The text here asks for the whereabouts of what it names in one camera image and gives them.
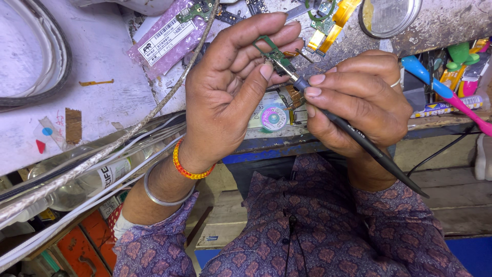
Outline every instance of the barcode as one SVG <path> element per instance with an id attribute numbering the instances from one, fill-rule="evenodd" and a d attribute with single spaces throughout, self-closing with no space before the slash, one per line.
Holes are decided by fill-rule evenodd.
<path id="1" fill-rule="evenodd" d="M 465 105 L 480 103 L 482 100 L 479 96 L 474 96 L 466 99 L 461 99 Z"/>
<path id="2" fill-rule="evenodd" d="M 161 35 L 163 35 L 171 26 L 173 26 L 177 22 L 177 19 L 173 19 L 169 24 L 167 24 L 162 30 L 160 30 L 158 33 L 154 35 L 154 39 L 159 38 Z"/>

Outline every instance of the hand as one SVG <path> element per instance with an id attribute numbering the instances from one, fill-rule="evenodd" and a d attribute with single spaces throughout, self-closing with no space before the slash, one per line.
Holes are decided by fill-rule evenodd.
<path id="1" fill-rule="evenodd" d="M 305 90 L 307 129 L 326 147 L 357 158 L 365 151 L 316 107 L 345 118 L 381 149 L 398 142 L 407 132 L 413 112 L 401 87 L 391 87 L 400 78 L 398 58 L 393 53 L 369 50 L 340 62 L 325 74 L 309 79 Z"/>
<path id="2" fill-rule="evenodd" d="M 207 170 L 232 153 L 243 141 L 254 109 L 265 89 L 289 77 L 273 73 L 252 45 L 268 35 L 283 51 L 294 52 L 303 41 L 299 22 L 284 26 L 287 14 L 258 14 L 218 33 L 203 59 L 186 78 L 186 136 L 179 150 L 183 168 L 192 173 Z M 257 45 L 265 52 L 264 41 Z"/>

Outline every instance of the drawer handle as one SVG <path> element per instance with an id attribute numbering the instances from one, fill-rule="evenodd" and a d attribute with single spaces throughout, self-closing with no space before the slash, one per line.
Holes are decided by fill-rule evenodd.
<path id="1" fill-rule="evenodd" d="M 95 268 L 95 265 L 92 262 L 92 260 L 81 255 L 79 257 L 79 261 L 81 261 L 83 263 L 87 263 L 91 267 L 91 269 L 92 269 L 92 275 L 91 275 L 91 277 L 95 277 L 96 268 Z"/>

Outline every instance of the fingernail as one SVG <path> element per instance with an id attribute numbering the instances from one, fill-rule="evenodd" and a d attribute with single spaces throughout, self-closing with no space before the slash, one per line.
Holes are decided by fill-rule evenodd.
<path id="1" fill-rule="evenodd" d="M 306 105 L 306 110 L 308 111 L 307 116 L 314 117 L 316 115 L 316 108 L 309 104 L 305 104 L 305 105 Z"/>
<path id="2" fill-rule="evenodd" d="M 304 89 L 304 95 L 309 97 L 316 97 L 321 94 L 320 88 L 307 87 Z"/>
<path id="3" fill-rule="evenodd" d="M 266 61 L 260 67 L 260 73 L 267 81 L 270 80 L 270 77 L 272 77 L 273 72 L 274 72 L 274 65 L 269 61 Z"/>
<path id="4" fill-rule="evenodd" d="M 292 22 L 289 22 L 289 23 L 287 23 L 287 24 L 285 24 L 285 25 L 286 25 L 286 26 L 292 26 L 292 25 L 296 25 L 296 24 L 298 24 L 298 23 L 300 24 L 301 22 L 299 22 L 299 21 L 292 21 Z"/>
<path id="5" fill-rule="evenodd" d="M 337 67 L 328 70 L 326 73 L 333 73 L 333 72 L 337 72 Z"/>
<path id="6" fill-rule="evenodd" d="M 319 85 L 326 78 L 325 74 L 313 75 L 309 78 L 309 84 L 311 86 Z"/>

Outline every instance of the orange beaded bracelet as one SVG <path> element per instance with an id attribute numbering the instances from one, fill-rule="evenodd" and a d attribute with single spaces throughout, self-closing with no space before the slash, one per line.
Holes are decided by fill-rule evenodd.
<path id="1" fill-rule="evenodd" d="M 199 173 L 199 174 L 189 173 L 188 171 L 186 171 L 186 169 L 184 169 L 181 166 L 181 164 L 178 160 L 178 148 L 180 148 L 181 142 L 183 142 L 183 138 L 181 138 L 180 141 L 178 141 L 178 143 L 174 147 L 174 151 L 173 151 L 173 163 L 176 166 L 176 169 L 179 171 L 179 173 L 181 173 L 181 175 L 185 176 L 186 178 L 193 179 L 193 180 L 203 179 L 203 178 L 207 177 L 210 174 L 210 172 L 212 172 L 212 170 L 214 170 L 214 167 L 217 163 L 215 163 L 209 170 L 207 170 L 203 173 Z"/>

